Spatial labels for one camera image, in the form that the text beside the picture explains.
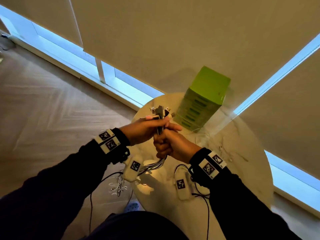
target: hand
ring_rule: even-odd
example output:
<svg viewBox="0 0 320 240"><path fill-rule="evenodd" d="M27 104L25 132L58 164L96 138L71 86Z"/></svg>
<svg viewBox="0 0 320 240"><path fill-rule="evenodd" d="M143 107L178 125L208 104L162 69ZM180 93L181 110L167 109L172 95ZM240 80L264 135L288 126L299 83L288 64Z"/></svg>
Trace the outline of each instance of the hand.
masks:
<svg viewBox="0 0 320 240"><path fill-rule="evenodd" d="M193 155L201 149L200 146L187 140L183 135L169 129L165 129L161 135L154 134L153 139L153 144L158 152L157 158L169 155L189 164Z"/></svg>
<svg viewBox="0 0 320 240"><path fill-rule="evenodd" d="M139 119L131 124L119 128L130 141L130 145L134 146L142 142L148 141L156 133L158 126L165 126L174 131L181 131L182 127L178 124L169 122L169 117L162 120L143 120Z"/></svg>

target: black pants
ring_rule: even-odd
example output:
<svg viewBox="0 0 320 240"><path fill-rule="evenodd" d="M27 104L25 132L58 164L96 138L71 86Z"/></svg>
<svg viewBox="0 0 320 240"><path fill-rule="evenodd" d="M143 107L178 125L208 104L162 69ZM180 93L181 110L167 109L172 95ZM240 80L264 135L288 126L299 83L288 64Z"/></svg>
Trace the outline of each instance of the black pants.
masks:
<svg viewBox="0 0 320 240"><path fill-rule="evenodd" d="M114 214L81 240L188 239L167 218L147 211Z"/></svg>

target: table top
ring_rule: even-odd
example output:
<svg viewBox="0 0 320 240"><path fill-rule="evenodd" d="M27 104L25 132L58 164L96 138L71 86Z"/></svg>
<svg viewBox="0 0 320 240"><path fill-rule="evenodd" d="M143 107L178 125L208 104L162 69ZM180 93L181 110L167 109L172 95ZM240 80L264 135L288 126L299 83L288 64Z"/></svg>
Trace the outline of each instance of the table top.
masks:
<svg viewBox="0 0 320 240"><path fill-rule="evenodd" d="M171 112L177 111L184 93L165 94L144 105L133 121L150 115L150 107L162 105ZM232 173L270 208L273 199L273 180L270 165L263 147L249 127L241 120L219 109L198 133L183 129L180 133L196 144L214 150ZM145 163L158 161L153 139L130 148L131 155L141 154ZM206 239L208 209L201 197L181 201L174 185L174 169L180 161L168 156L164 165L142 174L131 183L133 191L146 211L158 213L177 225L190 239ZM200 187L201 193L208 189ZM209 238L225 239L210 208Z"/></svg>

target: person's left hand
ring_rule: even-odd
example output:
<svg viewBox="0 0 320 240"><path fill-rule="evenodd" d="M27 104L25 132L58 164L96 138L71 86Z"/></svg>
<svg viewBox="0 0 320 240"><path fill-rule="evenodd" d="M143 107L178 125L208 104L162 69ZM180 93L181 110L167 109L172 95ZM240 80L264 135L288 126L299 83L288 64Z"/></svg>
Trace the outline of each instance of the person's left hand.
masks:
<svg viewBox="0 0 320 240"><path fill-rule="evenodd" d="M181 131L182 126L169 122L169 117L162 120L143 120L139 119L131 124L120 127L119 129L130 141L130 146L140 144L150 140L157 131L158 126L165 126L169 130Z"/></svg>

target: black long-sleeve shirt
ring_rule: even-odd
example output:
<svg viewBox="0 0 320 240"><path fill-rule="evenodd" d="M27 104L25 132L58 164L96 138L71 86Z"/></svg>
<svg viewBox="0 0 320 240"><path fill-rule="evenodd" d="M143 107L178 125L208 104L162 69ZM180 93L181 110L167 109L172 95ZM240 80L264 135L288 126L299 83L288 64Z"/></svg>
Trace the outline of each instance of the black long-sleeve shirt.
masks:
<svg viewBox="0 0 320 240"><path fill-rule="evenodd" d="M121 143L128 144L119 129L113 131ZM200 150L194 157L202 157L204 151ZM0 239L61 239L80 211L84 199L97 188L107 166L116 156L114 153L105 154L92 140L59 164L27 179L21 188L0 200ZM265 206L227 168L212 180L209 188L214 191L209 200L211 209L227 240L299 239L280 216ZM142 214L137 213L135 217L142 221ZM149 222L155 215L145 214L148 214L146 221ZM186 238L173 223L165 223L166 219L158 217L166 224L167 238ZM124 233L108 234L106 227L99 226L88 239L123 239ZM161 227L161 231L163 233L166 228ZM138 239L150 237L149 234L131 236Z"/></svg>

